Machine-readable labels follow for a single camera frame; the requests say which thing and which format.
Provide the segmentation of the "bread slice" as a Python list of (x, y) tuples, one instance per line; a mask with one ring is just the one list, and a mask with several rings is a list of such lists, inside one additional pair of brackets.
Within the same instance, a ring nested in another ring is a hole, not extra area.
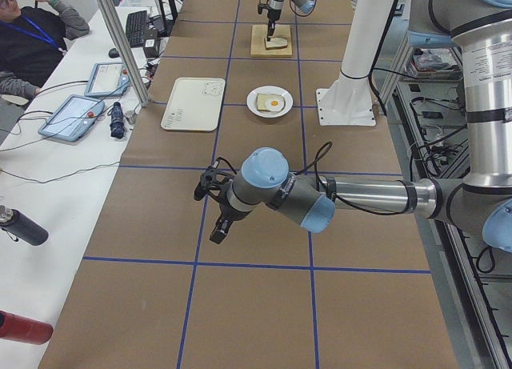
[(265, 38), (264, 45), (267, 50), (285, 49), (288, 47), (288, 39), (282, 37)]
[(278, 113), (284, 109), (285, 105), (285, 99), (279, 94), (257, 94), (256, 107), (258, 111)]

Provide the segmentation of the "bread slice on plate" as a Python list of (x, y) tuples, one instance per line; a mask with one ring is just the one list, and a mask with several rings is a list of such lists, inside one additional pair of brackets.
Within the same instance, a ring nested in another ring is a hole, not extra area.
[(258, 111), (278, 113), (284, 109), (285, 105), (285, 99), (279, 94), (257, 94), (256, 107)]

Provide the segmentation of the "white round plate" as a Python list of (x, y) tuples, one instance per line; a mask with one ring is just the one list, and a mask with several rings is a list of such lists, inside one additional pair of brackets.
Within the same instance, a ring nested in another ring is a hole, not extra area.
[(249, 110), (262, 118), (278, 118), (287, 114), (293, 107), (290, 92), (279, 86), (260, 86), (246, 97)]

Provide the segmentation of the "wooden cutting board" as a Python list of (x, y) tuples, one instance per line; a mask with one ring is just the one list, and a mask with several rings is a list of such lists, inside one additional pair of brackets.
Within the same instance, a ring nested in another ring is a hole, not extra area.
[(278, 24), (275, 26), (273, 37), (282, 37), (288, 39), (288, 47), (280, 50), (267, 50), (264, 45), (264, 39), (266, 38), (267, 25), (257, 24), (252, 25), (251, 30), (251, 44), (250, 44), (250, 56), (255, 58), (264, 57), (278, 57), (278, 58), (289, 58), (292, 56), (292, 37), (290, 25)]

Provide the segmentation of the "fried egg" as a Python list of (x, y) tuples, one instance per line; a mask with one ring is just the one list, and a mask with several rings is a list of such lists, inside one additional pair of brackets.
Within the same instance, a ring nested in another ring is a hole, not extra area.
[(284, 109), (285, 105), (286, 105), (286, 102), (281, 97), (268, 98), (264, 103), (264, 107), (270, 112), (282, 111)]

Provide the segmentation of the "small black box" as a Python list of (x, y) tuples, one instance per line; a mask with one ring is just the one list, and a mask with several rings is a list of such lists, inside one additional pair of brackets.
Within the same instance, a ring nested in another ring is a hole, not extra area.
[(146, 58), (158, 58), (160, 55), (160, 40), (157, 38), (148, 38), (144, 42), (143, 52)]

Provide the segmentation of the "black keyboard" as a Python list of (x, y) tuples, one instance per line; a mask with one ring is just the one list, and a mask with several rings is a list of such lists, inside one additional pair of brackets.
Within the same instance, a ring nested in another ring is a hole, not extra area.
[(125, 35), (130, 47), (143, 46), (147, 21), (148, 14), (146, 10), (140, 10), (127, 15)]

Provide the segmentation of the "folded dark blue umbrella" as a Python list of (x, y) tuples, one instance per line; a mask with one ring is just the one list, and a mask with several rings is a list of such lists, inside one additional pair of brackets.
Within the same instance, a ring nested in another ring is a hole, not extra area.
[(125, 136), (124, 114), (119, 102), (115, 102), (110, 112), (110, 136), (121, 139)]

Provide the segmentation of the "far teach pendant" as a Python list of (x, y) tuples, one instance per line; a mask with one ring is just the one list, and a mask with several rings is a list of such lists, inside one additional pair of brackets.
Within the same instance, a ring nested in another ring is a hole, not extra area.
[(84, 95), (91, 98), (122, 96), (130, 78), (122, 62), (98, 62), (93, 66)]

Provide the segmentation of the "teach pendant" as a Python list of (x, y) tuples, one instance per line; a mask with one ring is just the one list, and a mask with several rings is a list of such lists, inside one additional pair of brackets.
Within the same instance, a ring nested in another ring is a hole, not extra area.
[(130, 78), (122, 62), (98, 62), (93, 66), (84, 95), (91, 98), (122, 96)]
[(77, 142), (95, 124), (104, 108), (101, 99), (72, 94), (39, 127), (38, 134), (52, 140)]

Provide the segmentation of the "near teach pendant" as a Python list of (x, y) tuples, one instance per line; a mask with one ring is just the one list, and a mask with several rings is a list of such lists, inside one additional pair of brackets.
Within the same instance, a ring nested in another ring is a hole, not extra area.
[(101, 99), (72, 94), (39, 127), (38, 134), (52, 140), (77, 142), (95, 124), (104, 108)]

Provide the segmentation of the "black water bottle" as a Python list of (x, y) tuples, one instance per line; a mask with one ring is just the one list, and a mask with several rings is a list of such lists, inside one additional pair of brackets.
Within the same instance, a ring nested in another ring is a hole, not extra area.
[(4, 205), (1, 205), (1, 229), (32, 246), (42, 245), (49, 237), (47, 230), (22, 212)]

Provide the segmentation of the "red water bottle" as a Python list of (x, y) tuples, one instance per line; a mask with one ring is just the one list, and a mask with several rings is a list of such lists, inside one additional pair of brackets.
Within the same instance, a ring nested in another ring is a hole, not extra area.
[(42, 345), (50, 340), (53, 332), (53, 326), (49, 323), (1, 311), (2, 339)]

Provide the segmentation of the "seated person in black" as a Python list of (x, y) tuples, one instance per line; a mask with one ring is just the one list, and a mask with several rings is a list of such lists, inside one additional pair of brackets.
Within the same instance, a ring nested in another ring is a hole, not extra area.
[(35, 0), (54, 9), (1, 0), (1, 93), (33, 99), (67, 52), (67, 40), (88, 35), (87, 21), (61, 0)]

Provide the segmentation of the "aluminium frame post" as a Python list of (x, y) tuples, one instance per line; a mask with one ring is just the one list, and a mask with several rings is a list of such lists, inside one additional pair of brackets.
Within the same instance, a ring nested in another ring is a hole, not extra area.
[(120, 22), (118, 13), (112, 0), (96, 0), (102, 13), (106, 28), (126, 66), (132, 87), (141, 107), (146, 107), (150, 101), (147, 89), (142, 81), (138, 65)]

